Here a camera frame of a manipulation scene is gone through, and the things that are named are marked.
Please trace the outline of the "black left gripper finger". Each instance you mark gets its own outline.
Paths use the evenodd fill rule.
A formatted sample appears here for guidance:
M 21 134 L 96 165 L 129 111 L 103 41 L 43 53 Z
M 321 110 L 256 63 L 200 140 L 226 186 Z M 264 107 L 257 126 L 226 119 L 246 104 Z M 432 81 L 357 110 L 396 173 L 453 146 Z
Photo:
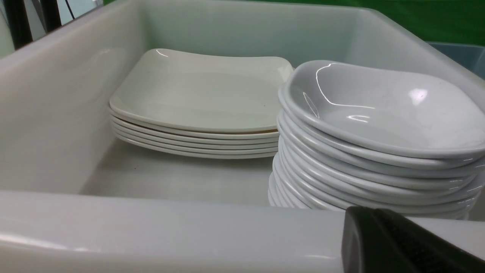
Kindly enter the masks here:
M 345 211 L 345 273 L 483 273 L 483 259 L 389 209 Z

